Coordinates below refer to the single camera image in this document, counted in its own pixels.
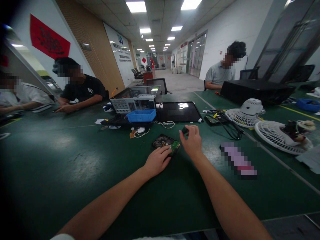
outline gray polo shirt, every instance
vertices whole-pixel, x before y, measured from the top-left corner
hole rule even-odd
[[[236,69],[223,68],[221,61],[209,68],[205,81],[222,85],[224,81],[232,81],[235,78]]]

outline computer case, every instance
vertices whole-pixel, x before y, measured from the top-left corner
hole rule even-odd
[[[275,105],[286,100],[295,88],[264,80],[226,81],[222,85],[220,95],[239,104],[249,98],[256,98],[261,100],[263,105]]]

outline wooden wall panel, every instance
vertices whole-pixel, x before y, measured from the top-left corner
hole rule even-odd
[[[116,87],[123,90],[125,87],[102,20],[73,0],[56,2],[77,42],[90,44],[92,51],[82,51],[109,95]]]

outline white fan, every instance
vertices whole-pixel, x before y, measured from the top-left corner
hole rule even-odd
[[[249,98],[242,104],[240,109],[229,109],[226,111],[226,115],[235,124],[241,127],[250,128],[261,121],[261,119],[258,118],[258,115],[264,114],[265,112],[260,100]]]
[[[285,125],[274,121],[260,121],[254,129],[257,134],[272,146],[294,155],[304,153],[307,149],[313,148],[312,142],[306,137],[306,144],[303,148],[300,143],[294,142],[287,134],[281,131]]]

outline gray floor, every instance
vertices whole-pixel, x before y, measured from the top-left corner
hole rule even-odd
[[[170,69],[156,70],[156,78],[165,78],[167,90],[171,93],[184,93],[203,91],[204,83],[199,78],[190,74],[172,74]],[[131,86],[135,86],[138,80],[135,80]]]

